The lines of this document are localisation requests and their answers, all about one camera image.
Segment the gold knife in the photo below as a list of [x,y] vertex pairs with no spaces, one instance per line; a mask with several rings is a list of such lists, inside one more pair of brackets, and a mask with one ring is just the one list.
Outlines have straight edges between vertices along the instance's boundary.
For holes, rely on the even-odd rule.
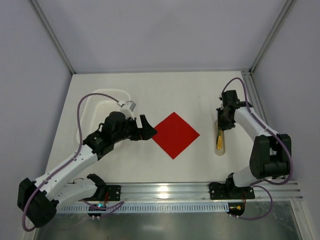
[[218,130],[216,135],[216,149],[221,150],[224,145],[224,137],[223,137],[223,131]]

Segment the red paper napkin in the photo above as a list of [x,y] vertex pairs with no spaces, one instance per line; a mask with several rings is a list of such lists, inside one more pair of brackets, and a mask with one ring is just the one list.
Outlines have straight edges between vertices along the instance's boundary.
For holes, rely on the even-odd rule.
[[157,134],[152,139],[172,160],[200,136],[176,112],[167,116],[155,129]]

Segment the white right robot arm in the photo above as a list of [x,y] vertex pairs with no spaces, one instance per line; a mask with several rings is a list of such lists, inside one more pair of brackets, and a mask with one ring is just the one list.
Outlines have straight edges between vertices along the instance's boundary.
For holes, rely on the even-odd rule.
[[235,90],[222,92],[221,107],[217,108],[215,150],[225,153],[224,132],[240,125],[253,141],[248,166],[230,173],[224,183],[209,184],[212,200],[254,199],[253,185],[268,178],[292,176],[292,141],[287,134],[279,134],[255,114],[253,106],[240,101]]

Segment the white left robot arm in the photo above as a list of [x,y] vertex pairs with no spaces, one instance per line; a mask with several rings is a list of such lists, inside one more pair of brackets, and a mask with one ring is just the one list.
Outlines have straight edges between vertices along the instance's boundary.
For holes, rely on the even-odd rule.
[[35,180],[22,180],[18,186],[17,206],[22,211],[23,229],[33,230],[27,228],[26,220],[30,220],[34,228],[41,228],[54,218],[58,209],[82,199],[101,197],[106,184],[96,174],[90,174],[73,186],[67,183],[113,151],[115,144],[124,140],[147,141],[158,133],[145,115],[140,115],[140,122],[142,126],[138,127],[136,118],[114,111],[82,141],[72,156]]

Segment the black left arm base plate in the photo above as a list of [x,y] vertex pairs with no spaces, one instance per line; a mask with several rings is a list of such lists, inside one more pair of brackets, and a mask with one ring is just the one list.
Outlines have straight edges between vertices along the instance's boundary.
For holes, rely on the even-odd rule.
[[121,199],[121,185],[108,184],[105,189],[105,202],[120,201]]

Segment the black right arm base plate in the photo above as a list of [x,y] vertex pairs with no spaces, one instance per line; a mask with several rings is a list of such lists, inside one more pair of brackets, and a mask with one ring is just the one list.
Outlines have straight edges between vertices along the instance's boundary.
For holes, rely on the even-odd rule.
[[232,184],[211,182],[208,185],[211,200],[253,200],[255,193],[252,187],[236,187]]

